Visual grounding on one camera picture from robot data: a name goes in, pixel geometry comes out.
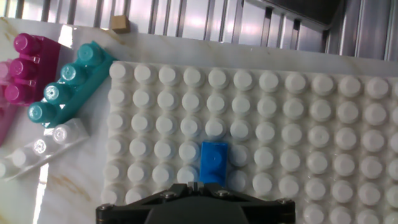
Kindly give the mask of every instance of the lego baseplate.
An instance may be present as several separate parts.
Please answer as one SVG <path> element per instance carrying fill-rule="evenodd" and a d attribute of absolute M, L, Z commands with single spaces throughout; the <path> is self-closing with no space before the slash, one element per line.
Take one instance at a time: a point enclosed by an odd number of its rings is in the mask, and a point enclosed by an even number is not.
<path fill-rule="evenodd" d="M 382 223 L 398 208 L 397 78 L 114 62 L 104 203 L 198 180 L 227 142 L 226 186 L 296 201 L 297 223 Z"/>

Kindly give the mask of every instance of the black object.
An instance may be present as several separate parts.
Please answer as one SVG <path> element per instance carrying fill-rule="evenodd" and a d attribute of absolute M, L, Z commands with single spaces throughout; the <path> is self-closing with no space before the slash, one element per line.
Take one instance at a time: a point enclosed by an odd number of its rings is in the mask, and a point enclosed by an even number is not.
<path fill-rule="evenodd" d="M 263 201 L 217 183 L 190 182 L 125 206 L 96 209 L 97 224 L 275 224 L 295 223 L 295 203 Z"/>
<path fill-rule="evenodd" d="M 242 0 L 275 10 L 318 31 L 328 30 L 346 0 Z"/>
<path fill-rule="evenodd" d="M 263 0 L 329 26 L 341 0 Z"/>

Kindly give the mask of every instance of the pink lego brick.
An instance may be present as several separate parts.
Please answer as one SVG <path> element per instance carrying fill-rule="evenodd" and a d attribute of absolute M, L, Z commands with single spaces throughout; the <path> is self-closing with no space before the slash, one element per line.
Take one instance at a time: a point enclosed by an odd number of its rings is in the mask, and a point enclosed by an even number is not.
<path fill-rule="evenodd" d="M 40 101 L 44 88 L 54 82 L 61 45 L 46 37 L 19 34 L 14 40 L 14 48 L 19 52 L 19 58 L 0 65 L 0 72 L 7 70 L 13 79 L 4 96 L 13 105 L 29 106 Z"/>
<path fill-rule="evenodd" d="M 4 82 L 3 77 L 0 77 L 0 82 Z M 0 84 L 0 146 L 6 138 L 8 129 L 11 127 L 14 120 L 18 106 L 12 105 L 4 97 L 4 90 L 6 86 Z"/>

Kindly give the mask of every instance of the corrugated metal wall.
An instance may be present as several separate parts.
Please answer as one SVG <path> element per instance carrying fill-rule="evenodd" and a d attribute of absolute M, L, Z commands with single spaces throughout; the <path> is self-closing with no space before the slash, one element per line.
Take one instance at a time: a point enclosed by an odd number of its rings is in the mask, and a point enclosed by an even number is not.
<path fill-rule="evenodd" d="M 243 0 L 0 0 L 0 16 L 78 26 L 121 14 L 141 33 L 398 60 L 397 0 L 349 0 L 324 32 Z"/>

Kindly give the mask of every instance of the marble surface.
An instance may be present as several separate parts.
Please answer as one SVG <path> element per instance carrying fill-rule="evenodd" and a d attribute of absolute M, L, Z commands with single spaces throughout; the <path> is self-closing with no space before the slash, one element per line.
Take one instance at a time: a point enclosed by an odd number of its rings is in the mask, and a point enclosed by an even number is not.
<path fill-rule="evenodd" d="M 63 48 L 58 69 L 75 60 L 81 44 L 95 40 L 116 58 L 133 62 L 383 77 L 395 76 L 398 71 L 398 63 L 379 60 L 147 34 L 118 36 L 108 30 L 4 18 L 0 18 L 0 60 L 17 57 L 12 41 L 20 32 L 60 42 Z M 0 180 L 0 224 L 95 223 L 106 160 L 109 88 L 110 79 L 107 79 L 77 115 L 91 136 L 89 140 L 18 179 Z M 33 141 L 43 131 L 43 127 L 28 120 L 26 108 L 20 108 L 0 156 Z"/>

